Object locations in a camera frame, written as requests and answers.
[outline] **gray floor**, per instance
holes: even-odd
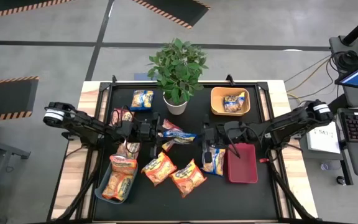
[[[356,0],[203,0],[211,10],[192,28],[184,29],[130,0],[116,0],[105,42],[168,42],[174,37],[199,44],[328,46],[328,38],[346,34],[358,23]],[[57,6],[0,17],[0,40],[94,42],[108,0],[75,0]],[[148,56],[156,49],[102,48],[93,80],[133,79],[147,71]],[[286,80],[327,56],[329,52],[277,50],[206,50],[202,79],[221,80],[228,73],[242,80]],[[0,218],[8,223],[46,219],[67,142],[61,130],[42,122],[49,101],[76,105],[93,53],[92,47],[0,46],[0,78],[40,76],[34,113],[30,118],[0,122],[0,141],[32,151],[28,161],[12,160],[0,188]],[[307,71],[286,83],[291,88]],[[329,83],[324,69],[292,93],[312,93]],[[309,99],[330,102],[331,86]],[[307,160],[319,217],[358,223],[358,177],[355,185],[335,184],[338,171],[323,172],[319,161]]]

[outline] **snack bag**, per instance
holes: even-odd
[[[169,120],[164,119],[164,122],[162,123],[162,127],[168,130],[176,129],[176,130],[182,130],[182,128],[179,128],[178,126],[172,124]]]
[[[171,178],[179,188],[182,197],[186,197],[194,188],[206,180],[206,177],[194,163],[194,159],[184,169],[171,174]]]
[[[223,175],[223,161],[226,150],[210,147],[209,151],[212,154],[212,162],[206,163],[203,153],[203,167],[201,169],[209,174]]]
[[[242,104],[244,103],[245,93],[240,95],[225,96],[223,99],[223,106],[226,112],[236,112],[241,110]]]
[[[124,156],[127,159],[137,159],[137,156],[139,155],[139,148],[140,148],[139,142],[133,142],[127,144],[122,143],[121,145],[119,145],[116,155]]]
[[[167,119],[164,119],[164,122],[162,123],[162,127],[165,129],[168,129],[168,130],[172,130],[172,129],[180,130],[180,131],[182,130],[181,128],[174,125]],[[165,152],[168,152],[174,144],[175,144],[175,142],[173,140],[169,140],[165,144],[162,145],[162,148],[165,150]]]
[[[160,152],[158,158],[150,161],[142,172],[153,182],[154,186],[163,182],[177,167],[173,165],[172,161],[163,152]]]
[[[102,196],[106,199],[116,199],[122,201],[129,193],[129,187],[133,181],[134,176],[123,174],[120,172],[113,172],[110,175],[109,183],[104,189]]]
[[[151,90],[135,90],[131,110],[150,110],[154,92]]]
[[[115,125],[118,122],[121,121],[121,119],[123,121],[132,121],[134,118],[132,117],[132,114],[129,110],[122,110],[122,109],[117,109],[115,108],[112,113],[111,113],[111,124]]]
[[[124,156],[111,155],[110,161],[113,172],[134,175],[136,170],[136,159],[127,159]]]
[[[196,134],[184,133],[183,131],[171,129],[163,133],[163,137],[173,138],[173,142],[176,144],[190,144],[193,142],[194,138],[197,137]]]

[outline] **green leaves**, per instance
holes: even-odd
[[[155,75],[155,68],[152,68],[152,69],[149,70],[149,72],[147,72],[147,76],[149,78],[153,78],[154,75]]]
[[[171,91],[171,97],[174,103],[179,103],[179,89],[174,88]]]
[[[149,60],[155,66],[147,72],[149,78],[157,79],[157,86],[165,92],[165,98],[175,104],[188,101],[196,90],[202,90],[198,83],[205,65],[205,53],[200,47],[173,39]]]
[[[179,50],[181,50],[183,44],[178,38],[175,39],[174,44]]]
[[[201,84],[199,84],[199,83],[197,83],[197,84],[194,85],[194,89],[195,89],[195,90],[202,90],[203,88],[204,88],[204,86],[201,85]]]
[[[172,65],[178,65],[179,63],[180,63],[180,61],[176,59],[176,60],[173,60],[171,64]]]
[[[187,64],[187,67],[189,67],[191,69],[197,69],[200,67],[200,65],[197,63],[189,63],[189,64]]]

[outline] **orange bowl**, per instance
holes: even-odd
[[[236,112],[226,112],[223,106],[223,99],[229,95],[244,94],[244,102],[242,108]],[[228,87],[215,87],[211,91],[211,110],[216,115],[226,116],[242,116],[250,110],[249,93],[245,88],[228,88]]]

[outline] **red plastic container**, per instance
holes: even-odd
[[[246,143],[235,144],[239,151],[238,158],[231,150],[227,150],[227,173],[232,183],[254,184],[258,182],[258,171],[256,168],[255,146]]]

